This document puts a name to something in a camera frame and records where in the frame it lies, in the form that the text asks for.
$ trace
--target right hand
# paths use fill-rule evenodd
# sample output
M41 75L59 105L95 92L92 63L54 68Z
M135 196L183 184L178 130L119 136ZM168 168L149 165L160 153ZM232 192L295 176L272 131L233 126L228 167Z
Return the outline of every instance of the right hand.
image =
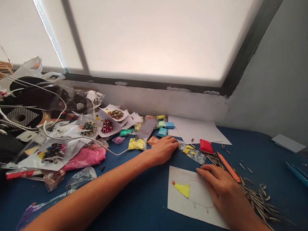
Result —
M243 189L227 171L211 164L197 168L197 172L206 179L213 203L231 230L269 230L254 212Z

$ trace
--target pink plastic bag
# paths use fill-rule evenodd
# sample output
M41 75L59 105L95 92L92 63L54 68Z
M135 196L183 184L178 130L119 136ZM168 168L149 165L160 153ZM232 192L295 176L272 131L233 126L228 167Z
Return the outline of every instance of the pink plastic bag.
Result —
M69 162L66 163L61 170L69 171L73 169L88 167L97 165L102 160L106 159L106 149L88 149L82 148L76 156L74 156Z

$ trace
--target white card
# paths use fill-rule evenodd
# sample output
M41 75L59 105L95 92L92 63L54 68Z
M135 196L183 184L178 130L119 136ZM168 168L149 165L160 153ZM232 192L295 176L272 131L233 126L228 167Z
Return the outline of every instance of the white card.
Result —
M189 184L189 197L183 196L172 184ZM225 229L229 229L217 209L206 188L204 178L198 173L184 169L169 167L168 209L185 216L198 219Z

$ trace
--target blue pen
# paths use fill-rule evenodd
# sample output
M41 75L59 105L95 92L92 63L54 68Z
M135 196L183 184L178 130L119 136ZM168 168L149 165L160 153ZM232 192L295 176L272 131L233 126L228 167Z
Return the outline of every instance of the blue pen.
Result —
M308 180L290 163L286 162L288 169L308 188Z

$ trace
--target sheet of paper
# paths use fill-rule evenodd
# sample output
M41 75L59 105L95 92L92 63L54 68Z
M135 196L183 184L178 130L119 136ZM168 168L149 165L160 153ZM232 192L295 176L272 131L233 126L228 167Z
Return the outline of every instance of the sheet of paper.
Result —
M174 129L168 129L168 135L175 136L175 137L181 137L176 127L174 127Z
M109 116L110 118L112 118L114 121L122 121L122 120L124 120L127 116L129 116L129 113L128 113L127 110L123 111L123 110L117 108L116 106L114 106L114 105L112 105L112 104L109 104L107 107L102 108L102 110L103 110L104 112L107 112L107 110L108 110L108 111L118 110L118 111L123 112L123 117L121 117L120 119L115 119L115 118L113 118L113 117L111 117L111 116L108 115L108 116Z
M38 152L45 152L47 147L49 147L51 144L58 142L65 145L65 153L64 158L57 162L57 164L46 164L42 163L42 160L38 156ZM70 159L72 159L80 150L80 148L84 145L84 143L79 143L79 140L54 140L49 139L43 144L39 150L37 150L35 153L29 155L28 158L22 160L18 163L19 166L22 167L28 167L28 168L39 168L39 169L46 169L46 170L52 170L52 171L58 171L60 170Z
M189 184L189 197L181 194L172 182L179 185ZM198 173L184 169L169 167L168 209L185 216L198 219L225 229L229 229L217 209L206 188L204 178Z
M200 139L203 139L208 142L232 145L218 130L214 121L187 119L173 115L168 116L168 121L174 123L174 126L186 144L200 143Z
M127 123L124 126L122 126L122 130L128 129L131 126L134 126L134 125L135 125L135 122L133 121L133 119L130 116L128 116Z
M116 133L118 133L119 131L122 130L121 125L118 122L110 119L110 116L106 112L104 112L102 109L99 110L98 112L96 112L95 115L98 115L100 120L109 119L112 122L112 125L113 125L113 131L111 131L109 133L103 133L102 128L103 128L104 122L96 119L95 120L96 125L97 125L96 135L100 135L100 137L107 137L107 136L114 135L114 134L116 134Z
M299 152L300 150L304 149L306 146L291 140L290 138L285 137L284 135L277 135L273 139L278 145L292 151L292 152Z

